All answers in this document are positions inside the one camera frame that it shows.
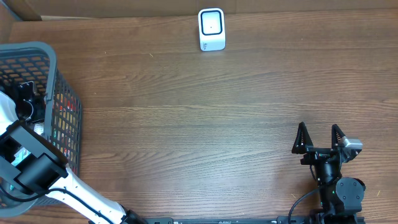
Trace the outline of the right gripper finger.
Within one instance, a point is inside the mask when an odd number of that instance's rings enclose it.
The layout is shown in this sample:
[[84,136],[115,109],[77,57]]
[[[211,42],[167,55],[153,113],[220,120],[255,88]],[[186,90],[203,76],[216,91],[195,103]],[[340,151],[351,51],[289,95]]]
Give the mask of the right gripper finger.
[[331,127],[331,147],[336,148],[343,146],[346,135],[337,124]]
[[307,127],[304,122],[298,125],[297,136],[295,138],[294,145],[292,147],[293,154],[306,154],[311,148],[313,143],[308,133]]

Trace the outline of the spaghetti pasta packet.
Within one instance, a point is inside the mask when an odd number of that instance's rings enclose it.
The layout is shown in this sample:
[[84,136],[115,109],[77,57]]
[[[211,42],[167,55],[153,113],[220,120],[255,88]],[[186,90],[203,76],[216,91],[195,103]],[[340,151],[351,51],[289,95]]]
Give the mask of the spaghetti pasta packet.
[[70,93],[57,93],[52,112],[50,142],[68,159],[71,170],[79,172],[79,110]]

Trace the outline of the white tube with gold cap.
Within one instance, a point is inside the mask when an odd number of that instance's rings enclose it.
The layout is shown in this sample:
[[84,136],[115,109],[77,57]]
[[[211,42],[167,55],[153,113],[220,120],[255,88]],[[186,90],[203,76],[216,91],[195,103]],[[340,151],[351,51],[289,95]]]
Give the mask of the white tube with gold cap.
[[44,123],[35,123],[34,124],[34,132],[38,135],[43,135],[44,133]]

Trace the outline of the teal snack packet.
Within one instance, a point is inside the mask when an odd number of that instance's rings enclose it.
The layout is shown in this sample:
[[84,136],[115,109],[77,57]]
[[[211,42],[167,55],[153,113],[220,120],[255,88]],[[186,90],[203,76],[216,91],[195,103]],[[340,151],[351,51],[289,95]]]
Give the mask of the teal snack packet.
[[14,154],[15,159],[11,162],[11,164],[16,167],[29,155],[30,152],[26,148],[22,147],[16,154]]

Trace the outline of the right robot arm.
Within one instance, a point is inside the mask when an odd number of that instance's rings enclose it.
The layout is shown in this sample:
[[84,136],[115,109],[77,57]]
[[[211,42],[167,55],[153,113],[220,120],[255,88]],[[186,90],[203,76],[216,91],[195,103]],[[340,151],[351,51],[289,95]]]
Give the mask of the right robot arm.
[[364,223],[357,213],[362,210],[366,186],[357,178],[343,177],[341,168],[363,150],[363,143],[348,138],[337,124],[331,127],[331,146],[315,147],[304,122],[298,125],[293,154],[303,155],[300,163],[310,167],[316,189],[301,196],[290,208],[287,222],[292,222],[294,208],[308,196],[318,193],[320,208],[314,209],[303,223]]

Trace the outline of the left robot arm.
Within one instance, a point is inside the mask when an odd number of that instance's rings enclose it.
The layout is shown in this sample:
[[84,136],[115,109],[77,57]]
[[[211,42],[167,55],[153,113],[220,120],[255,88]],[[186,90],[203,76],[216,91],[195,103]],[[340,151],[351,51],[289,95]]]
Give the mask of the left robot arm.
[[1,189],[5,197],[20,203],[53,198],[92,223],[145,222],[79,179],[67,158],[18,115],[18,99],[17,90],[1,85],[1,177],[27,196],[19,198]]

